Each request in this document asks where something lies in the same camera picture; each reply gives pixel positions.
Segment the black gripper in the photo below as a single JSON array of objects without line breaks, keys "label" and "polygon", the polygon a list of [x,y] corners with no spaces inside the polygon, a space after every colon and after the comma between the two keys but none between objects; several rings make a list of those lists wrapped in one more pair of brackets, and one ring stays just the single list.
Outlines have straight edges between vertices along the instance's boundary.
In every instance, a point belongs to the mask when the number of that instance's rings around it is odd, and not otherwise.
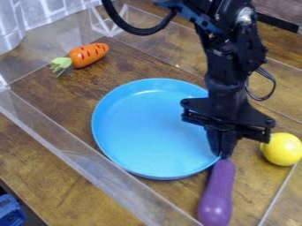
[{"label": "black gripper", "polygon": [[232,156],[237,139],[271,141],[277,121],[260,112],[248,101],[245,79],[226,85],[206,75],[208,97],[186,98],[182,120],[208,127],[206,136],[212,152],[226,159]]}]

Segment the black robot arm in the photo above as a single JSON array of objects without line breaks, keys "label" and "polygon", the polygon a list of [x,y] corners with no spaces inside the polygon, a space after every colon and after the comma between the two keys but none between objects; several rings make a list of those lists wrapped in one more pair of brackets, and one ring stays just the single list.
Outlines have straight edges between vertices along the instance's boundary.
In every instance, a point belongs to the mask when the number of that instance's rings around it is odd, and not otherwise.
[{"label": "black robot arm", "polygon": [[262,68],[268,48],[257,31],[252,0],[153,0],[196,25],[206,52],[206,98],[181,101],[182,120],[202,125],[214,155],[228,158],[240,139],[268,143],[276,120],[249,103],[249,77]]}]

